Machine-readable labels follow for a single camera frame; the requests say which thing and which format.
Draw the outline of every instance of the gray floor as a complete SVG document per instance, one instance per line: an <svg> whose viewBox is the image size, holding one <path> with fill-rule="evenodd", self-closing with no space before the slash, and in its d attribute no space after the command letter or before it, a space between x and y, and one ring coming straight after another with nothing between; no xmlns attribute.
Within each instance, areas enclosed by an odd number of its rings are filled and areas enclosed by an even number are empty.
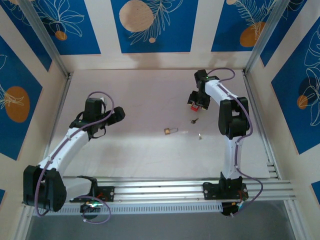
<svg viewBox="0 0 320 240"><path fill-rule="evenodd" d="M283 202L259 201L234 218L221 213L132 214L113 215L108 223L93 225L84 223L80 216L34 216L26 239L293 240L295 237Z"/></svg>

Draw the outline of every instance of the white floor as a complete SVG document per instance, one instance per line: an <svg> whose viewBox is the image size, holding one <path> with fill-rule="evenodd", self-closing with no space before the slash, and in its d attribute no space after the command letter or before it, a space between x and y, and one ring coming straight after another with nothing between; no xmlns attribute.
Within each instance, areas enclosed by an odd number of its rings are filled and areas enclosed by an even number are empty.
<svg viewBox="0 0 320 240"><path fill-rule="evenodd" d="M86 98L93 91L109 93L115 106L123 107L126 116L123 121L107 127L106 136L92 139L71 162L65 176L220 177L225 141L218 129L219 106L211 100L207 111L194 112L187 105L190 93L197 90L195 72L75 71L51 150L63 138L77 114L84 110ZM231 73L220 70L215 75L222 79ZM239 97L248 96L240 70L224 85ZM243 143L241 169L253 177L269 178L268 158L255 120L252 120L254 134ZM165 128L178 128L178 132L165 135Z"/></svg>

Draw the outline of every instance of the beige circle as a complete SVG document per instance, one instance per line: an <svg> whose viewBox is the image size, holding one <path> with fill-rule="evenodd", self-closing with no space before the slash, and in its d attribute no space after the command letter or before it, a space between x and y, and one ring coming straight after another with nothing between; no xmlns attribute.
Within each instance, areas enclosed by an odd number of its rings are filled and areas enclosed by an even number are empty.
<svg viewBox="0 0 320 240"><path fill-rule="evenodd" d="M154 44L156 42L156 39L154 37L149 38L149 43Z"/></svg>
<svg viewBox="0 0 320 240"><path fill-rule="evenodd" d="M226 4L228 4L228 5L235 4L236 2L237 2L237 0L226 0Z"/></svg>
<svg viewBox="0 0 320 240"><path fill-rule="evenodd" d="M154 15L143 1L130 0L120 9L119 18L122 26L130 32L141 32L154 22Z"/></svg>
<svg viewBox="0 0 320 240"><path fill-rule="evenodd" d="M9 2L15 4L15 5L18 5L18 0L9 0Z"/></svg>

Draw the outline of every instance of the red component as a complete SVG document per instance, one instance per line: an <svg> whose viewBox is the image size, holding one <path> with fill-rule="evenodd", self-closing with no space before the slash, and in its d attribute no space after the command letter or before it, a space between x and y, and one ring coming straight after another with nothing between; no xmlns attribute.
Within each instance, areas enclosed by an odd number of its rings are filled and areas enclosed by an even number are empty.
<svg viewBox="0 0 320 240"><path fill-rule="evenodd" d="M191 110L195 111L195 112L198 112L200 106L196 105L195 103L192 104L191 106Z"/></svg>
<svg viewBox="0 0 320 240"><path fill-rule="evenodd" d="M100 199L101 197L104 197L103 193L100 193L98 196L96 196L97 199Z"/></svg>

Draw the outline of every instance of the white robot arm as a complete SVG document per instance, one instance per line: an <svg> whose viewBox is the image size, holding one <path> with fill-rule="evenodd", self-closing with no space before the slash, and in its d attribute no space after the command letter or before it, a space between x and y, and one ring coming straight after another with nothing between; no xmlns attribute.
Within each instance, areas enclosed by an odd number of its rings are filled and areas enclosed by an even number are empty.
<svg viewBox="0 0 320 240"><path fill-rule="evenodd" d="M238 170L240 170L243 137L247 134L250 125L238 102L249 113L248 100L231 93L216 76L208 76L205 70L197 71L194 77L198 91L193 91L190 94L188 104L194 111L198 111L200 108L207 110L211 97L219 105L218 128L220 133L225 136L224 166L220 180L218 184L209 182L203 184L204 199L245 200L248 198L247 187ZM223 214L235 213L238 211L236 207L227 208L228 210Z"/></svg>
<svg viewBox="0 0 320 240"><path fill-rule="evenodd" d="M248 100L245 97L237 97L229 92L216 76L208 77L205 70L195 73L195 81L198 91L193 91L188 103L192 109L208 109L210 97L219 105L219 131L225 137L225 159L224 167L218 184L203 183L204 199L206 200L245 200L248 198L247 187L237 168L240 168L240 155L242 140L249 129L248 119L243 110L234 100L239 102L248 110ZM99 129L120 122L125 117L121 107L115 107L114 113L106 120L110 111L101 113L105 103L99 98L88 98L85 102L85 110L81 112L70 124L67 134L56 147L56 149L37 166L29 165L23 172L23 202L29 206L35 206L35 196L38 179L45 170L38 192L38 207L57 212L66 201L83 203L78 196L88 195L101 199L104 202L113 201L114 187L99 187L93 177L78 176L73 179L63 179L63 175L71 160L80 149L91 139ZM229 215L238 209L229 207L223 214Z"/></svg>
<svg viewBox="0 0 320 240"><path fill-rule="evenodd" d="M103 201L113 201L114 188L99 187L97 180L93 177L78 176L63 179L72 159L91 139L97 138L95 133L99 129L106 133L106 126L120 122L125 118L125 112L121 107L115 107L113 112L102 113L103 107L106 108L103 99L88 98L85 102L84 112L81 112L70 124L67 134L53 152L37 166L29 165L26 167L23 172L23 202L26 205L35 206L38 179L48 162L51 163L46 168L39 186L37 202L39 208L57 212L66 201L82 195L99 196ZM101 120L100 123L86 127L99 120Z"/></svg>

